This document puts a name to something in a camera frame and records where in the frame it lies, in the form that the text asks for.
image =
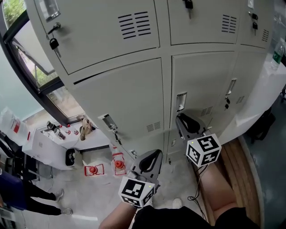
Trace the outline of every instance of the trash can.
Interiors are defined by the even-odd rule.
[[[69,148],[66,152],[66,166],[74,169],[82,168],[82,154],[74,148]]]

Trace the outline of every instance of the black backpack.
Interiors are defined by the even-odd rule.
[[[272,124],[275,122],[275,116],[271,113],[271,107],[263,113],[263,115],[253,124],[246,132],[251,137],[251,143],[255,140],[263,140]]]

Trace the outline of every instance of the black window frame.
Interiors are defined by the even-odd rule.
[[[61,81],[60,77],[56,77],[51,81],[47,82],[43,86],[38,87],[35,77],[27,68],[24,60],[21,56],[17,56],[18,51],[13,45],[13,42],[16,42],[14,36],[20,31],[20,29],[29,21],[29,16],[27,10],[25,10],[7,29],[3,6],[1,5],[0,9],[0,45],[3,49],[3,52],[8,59],[12,69],[22,82],[22,84],[27,88],[30,94],[37,100],[37,102],[61,125],[67,126],[69,118],[67,117],[48,97],[47,94],[55,91],[64,86],[64,83]]]

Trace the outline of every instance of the white cube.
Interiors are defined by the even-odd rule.
[[[217,161],[222,149],[221,144],[215,134],[189,140],[187,144],[186,156],[201,167]]]
[[[155,184],[123,177],[118,194],[123,202],[143,208],[155,194]]]

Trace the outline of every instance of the blue shirt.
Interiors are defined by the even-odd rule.
[[[22,180],[2,169],[0,169],[0,195],[6,204],[19,210],[27,209]]]

